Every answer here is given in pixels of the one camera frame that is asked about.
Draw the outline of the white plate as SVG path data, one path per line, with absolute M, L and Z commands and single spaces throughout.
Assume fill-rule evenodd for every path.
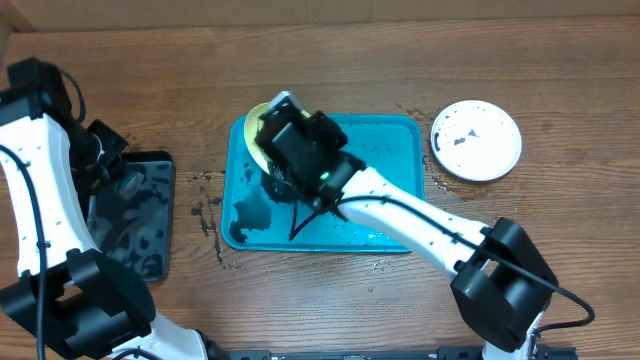
M 442 110 L 432 124 L 430 143 L 445 170 L 473 182 L 506 175 L 522 153 L 522 136 L 514 119 L 480 100 L 460 101 Z

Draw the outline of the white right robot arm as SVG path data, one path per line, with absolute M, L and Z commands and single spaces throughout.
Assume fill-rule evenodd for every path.
M 461 318 L 485 342 L 483 358 L 527 359 L 543 332 L 595 320 L 590 304 L 560 287 L 520 225 L 501 218 L 488 226 L 401 190 L 345 152 L 347 136 L 323 112 L 308 114 L 289 100 L 261 104 L 244 130 L 256 162 L 313 218 L 333 213 L 377 230 L 442 271 Z

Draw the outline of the yellow-rimmed plate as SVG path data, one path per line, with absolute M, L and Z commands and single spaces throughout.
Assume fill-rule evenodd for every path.
M 269 158 L 263 153 L 262 149 L 255 142 L 258 132 L 262 129 L 264 121 L 260 116 L 275 106 L 273 101 L 262 103 L 254 107 L 247 115 L 244 121 L 244 140 L 249 154 L 255 163 L 267 174 L 270 175 Z

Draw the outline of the dark green sponge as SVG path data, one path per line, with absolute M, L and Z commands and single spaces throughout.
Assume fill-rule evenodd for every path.
M 117 182 L 117 192 L 123 198 L 130 198 L 135 195 L 145 176 L 137 171 L 125 173 Z

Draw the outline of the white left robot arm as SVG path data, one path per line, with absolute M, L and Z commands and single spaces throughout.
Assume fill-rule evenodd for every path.
M 166 277 L 175 167 L 164 151 L 132 152 L 71 100 L 73 78 L 28 58 L 1 94 L 1 166 L 19 235 L 5 314 L 39 352 L 66 359 L 220 359 L 198 330 L 156 308 Z

